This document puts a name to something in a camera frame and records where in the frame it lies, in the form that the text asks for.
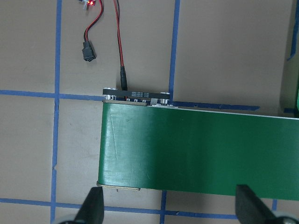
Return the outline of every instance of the green conveyor belt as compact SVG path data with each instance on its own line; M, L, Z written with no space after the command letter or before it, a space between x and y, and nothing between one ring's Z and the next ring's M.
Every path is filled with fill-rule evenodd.
M299 119L104 103L98 181L299 200Z

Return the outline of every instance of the red wire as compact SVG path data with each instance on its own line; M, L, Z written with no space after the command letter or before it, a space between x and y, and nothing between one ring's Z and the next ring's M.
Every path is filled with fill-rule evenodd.
M95 20L87 27L87 29L85 30L85 39L86 41L88 41L88 37L87 37L87 33L88 33L88 30L90 29L91 25L102 15L103 13L103 3L102 3L102 0L99 0L100 2L100 7L101 7L101 11L99 13L99 15L97 16L97 18L95 18Z
M120 32L120 21L119 21L119 16L118 16L118 9L117 9L117 3L116 0L113 0L114 2L114 8L115 8L115 14L116 14L116 23L117 23L117 41L118 41L118 46L120 50L120 59L121 59L121 66L124 66L123 63L123 55L122 55L122 47L121 47L121 32Z

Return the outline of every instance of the black plug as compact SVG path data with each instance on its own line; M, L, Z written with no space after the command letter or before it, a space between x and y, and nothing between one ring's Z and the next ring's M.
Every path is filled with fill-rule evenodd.
M125 66L121 66L121 90L128 90Z
M85 41L83 43L82 52L83 52L83 58L84 58L85 61L91 62L93 59L96 58L96 56L94 54L94 51L93 51L93 48L92 48L89 41Z

